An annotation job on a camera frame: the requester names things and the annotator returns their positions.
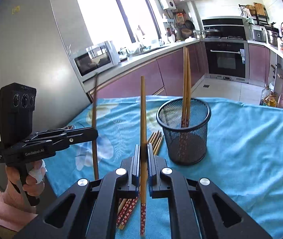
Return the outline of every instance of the round metal pivot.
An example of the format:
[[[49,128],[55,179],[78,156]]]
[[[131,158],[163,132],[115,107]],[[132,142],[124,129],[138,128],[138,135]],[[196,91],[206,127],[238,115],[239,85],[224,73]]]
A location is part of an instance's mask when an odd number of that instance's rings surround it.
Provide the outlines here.
[[[80,180],[78,180],[77,184],[79,186],[85,186],[85,185],[88,184],[88,180],[87,179],[80,179]]]
[[[201,178],[199,182],[205,186],[210,184],[210,180],[208,180],[207,178]]]
[[[171,174],[171,173],[172,173],[172,169],[170,169],[169,167],[166,167],[166,168],[163,168],[163,169],[162,169],[162,172],[163,172],[164,174]]]
[[[116,174],[117,174],[117,175],[124,175],[126,172],[127,172],[127,171],[126,171],[125,168],[118,168],[118,169],[116,170]]]

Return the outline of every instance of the dish soap bottle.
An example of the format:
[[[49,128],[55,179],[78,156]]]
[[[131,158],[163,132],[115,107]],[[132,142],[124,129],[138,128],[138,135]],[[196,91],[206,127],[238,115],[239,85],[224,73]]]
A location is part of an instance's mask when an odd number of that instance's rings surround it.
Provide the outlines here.
[[[270,107],[277,106],[277,102],[275,101],[273,91],[271,91],[270,94],[264,99],[263,105]]]
[[[270,94],[270,88],[268,85],[264,86],[264,89],[261,91],[261,98],[259,105],[263,105],[264,99]]]

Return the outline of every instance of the person's arm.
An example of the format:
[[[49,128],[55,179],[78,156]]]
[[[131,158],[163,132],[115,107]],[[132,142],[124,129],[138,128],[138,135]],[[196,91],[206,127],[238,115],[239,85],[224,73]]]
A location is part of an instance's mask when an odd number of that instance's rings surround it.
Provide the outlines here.
[[[45,175],[45,168],[41,168],[42,160],[33,162],[32,164],[34,169],[41,169],[42,175]],[[18,193],[12,185],[12,183],[17,184],[17,182],[20,180],[18,170],[14,167],[5,166],[5,171],[8,177],[8,185],[5,192],[2,194],[4,202],[22,211],[35,213],[35,207],[25,204],[22,194]],[[27,191],[31,196],[39,196],[44,190],[44,180],[39,184],[36,183],[37,180],[28,175],[26,177],[26,184],[23,185],[23,190]]]

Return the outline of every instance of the oven handle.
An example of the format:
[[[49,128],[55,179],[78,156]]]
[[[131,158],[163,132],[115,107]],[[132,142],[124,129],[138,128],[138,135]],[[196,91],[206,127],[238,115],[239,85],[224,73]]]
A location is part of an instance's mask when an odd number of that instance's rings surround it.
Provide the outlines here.
[[[241,52],[240,51],[238,51],[238,52],[233,52],[233,51],[221,51],[221,50],[212,50],[212,49],[210,49],[210,52],[219,52],[219,53],[233,53],[233,54],[241,54]]]

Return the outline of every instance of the blue tablecloth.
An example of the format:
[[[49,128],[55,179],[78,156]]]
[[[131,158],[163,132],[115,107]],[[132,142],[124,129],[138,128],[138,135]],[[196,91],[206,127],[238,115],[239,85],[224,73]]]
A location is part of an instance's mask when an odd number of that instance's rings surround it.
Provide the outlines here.
[[[147,136],[161,129],[158,108],[173,97],[147,96]],[[211,179],[274,239],[283,237],[283,109],[254,106],[222,98],[203,98],[211,107],[207,154],[189,167],[170,161],[166,144],[159,156],[185,177]],[[91,106],[70,122],[91,126]],[[140,140],[140,98],[100,99],[97,106],[99,175],[132,156]],[[78,179],[94,180],[91,142],[73,145],[45,160],[57,196]],[[139,238],[140,206],[116,238]],[[167,199],[147,196],[146,238],[170,238]]]

